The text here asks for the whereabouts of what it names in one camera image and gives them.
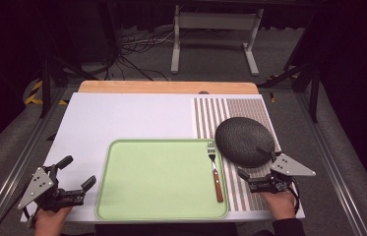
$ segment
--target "striped mat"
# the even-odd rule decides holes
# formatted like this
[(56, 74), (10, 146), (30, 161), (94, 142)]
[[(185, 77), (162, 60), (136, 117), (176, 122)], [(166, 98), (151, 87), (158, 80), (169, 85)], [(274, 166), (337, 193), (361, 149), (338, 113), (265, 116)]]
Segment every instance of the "striped mat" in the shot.
[[(263, 124), (275, 139), (275, 151), (280, 147), (262, 98), (193, 98), (193, 113), (198, 139), (213, 139), (214, 131), (224, 120), (231, 117), (248, 117)], [(270, 173), (272, 162), (258, 168), (243, 168), (252, 177)], [(267, 210), (266, 202), (258, 194), (251, 194), (247, 183), (238, 177), (237, 166), (222, 159), (223, 172), (229, 200), (229, 210)]]

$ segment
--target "silver gripper plate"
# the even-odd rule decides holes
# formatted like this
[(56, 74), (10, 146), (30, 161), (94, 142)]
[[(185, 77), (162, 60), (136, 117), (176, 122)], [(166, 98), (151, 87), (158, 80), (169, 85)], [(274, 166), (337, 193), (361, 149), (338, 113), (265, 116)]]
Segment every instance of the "silver gripper plate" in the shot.
[(272, 170), (287, 176), (315, 176), (315, 171), (302, 165), (286, 154), (277, 157), (272, 165)]
[(26, 207), (29, 203), (45, 193), (45, 191), (50, 189), (53, 184), (54, 183), (51, 181), (47, 173), (45, 173), (41, 167), (38, 167), (33, 174), (30, 184), (24, 192), (20, 203), (18, 204), (18, 209)]

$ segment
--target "wooden fork handle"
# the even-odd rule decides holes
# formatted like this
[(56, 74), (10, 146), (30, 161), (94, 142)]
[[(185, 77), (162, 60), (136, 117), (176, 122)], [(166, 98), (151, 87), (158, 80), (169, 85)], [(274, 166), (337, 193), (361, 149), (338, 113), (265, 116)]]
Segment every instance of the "wooden fork handle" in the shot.
[(223, 202), (222, 188), (220, 187), (219, 175), (217, 175), (217, 170), (214, 169), (214, 188), (216, 189), (216, 198), (218, 203)]

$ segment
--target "human hand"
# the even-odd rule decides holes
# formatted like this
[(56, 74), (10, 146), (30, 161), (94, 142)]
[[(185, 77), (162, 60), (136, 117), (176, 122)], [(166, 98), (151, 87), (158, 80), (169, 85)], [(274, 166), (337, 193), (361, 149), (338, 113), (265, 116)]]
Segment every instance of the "human hand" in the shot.
[(57, 212), (39, 209), (36, 213), (35, 236), (59, 236), (64, 220), (72, 207), (60, 208)]
[(262, 192), (259, 195), (266, 200), (267, 206), (275, 220), (295, 218), (294, 197), (288, 192), (279, 192), (276, 194)]

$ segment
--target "dark background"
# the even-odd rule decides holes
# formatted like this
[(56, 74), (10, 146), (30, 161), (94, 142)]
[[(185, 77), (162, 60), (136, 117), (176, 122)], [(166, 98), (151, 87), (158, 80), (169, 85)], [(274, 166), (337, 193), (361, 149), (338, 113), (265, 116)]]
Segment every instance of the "dark background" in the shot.
[[(23, 93), (40, 75), (43, 45), (78, 66), (80, 62), (103, 61), (107, 57), (107, 45), (100, 43), (104, 41), (104, 31), (99, 24), (98, 9), (92, 3), (27, 2), (0, 1), (0, 133), (25, 109)], [(62, 14), (71, 7), (69, 4), (75, 8)], [(121, 11), (115, 21), (124, 28), (137, 26), (139, 30), (152, 30), (169, 24), (172, 19), (172, 6), (120, 5), (118, 8)], [(41, 20), (28, 21), (37, 12)], [(265, 29), (304, 28), (312, 16), (281, 10), (265, 13), (261, 25)], [(324, 42), (316, 33), (318, 30), (335, 33), (331, 37), (335, 40), (324, 52), (321, 81), (341, 126), (367, 170), (367, 3), (344, 2), (337, 14), (330, 21), (312, 26), (315, 33), (304, 38), (294, 64), (310, 60), (315, 53), (312, 49)]]

